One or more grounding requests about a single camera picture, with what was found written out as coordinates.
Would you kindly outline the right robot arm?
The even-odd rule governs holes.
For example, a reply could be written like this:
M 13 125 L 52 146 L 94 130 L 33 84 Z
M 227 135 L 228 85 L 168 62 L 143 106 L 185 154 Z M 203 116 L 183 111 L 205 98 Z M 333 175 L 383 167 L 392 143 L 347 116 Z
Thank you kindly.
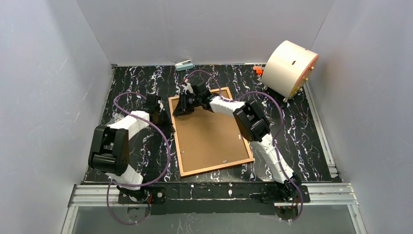
M 184 89 L 179 95 L 173 115 L 176 117 L 190 114 L 196 107 L 202 107 L 213 113 L 233 117 L 242 137 L 249 141 L 264 158 L 271 171 L 272 179 L 277 185 L 276 195 L 279 199 L 285 201 L 292 199 L 297 205 L 303 207 L 301 180 L 279 152 L 270 131 L 269 120 L 258 103 L 254 100 L 231 100 L 211 92 L 204 83 L 192 85 L 184 81 L 182 86 Z

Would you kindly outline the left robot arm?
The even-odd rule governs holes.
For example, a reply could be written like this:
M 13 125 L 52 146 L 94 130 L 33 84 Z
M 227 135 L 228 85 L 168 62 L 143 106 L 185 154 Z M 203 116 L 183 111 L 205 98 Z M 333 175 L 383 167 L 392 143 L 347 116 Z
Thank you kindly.
M 99 125 L 94 130 L 88 165 L 111 178 L 112 183 L 125 196 L 136 203 L 150 205 L 165 201 L 165 190 L 153 187 L 165 173 L 150 182 L 144 182 L 130 164 L 129 141 L 141 130 L 152 126 L 168 142 L 166 133 L 173 133 L 174 128 L 162 99 L 158 95 L 142 97 L 144 103 L 136 111 L 127 112 L 127 116 L 109 125 Z

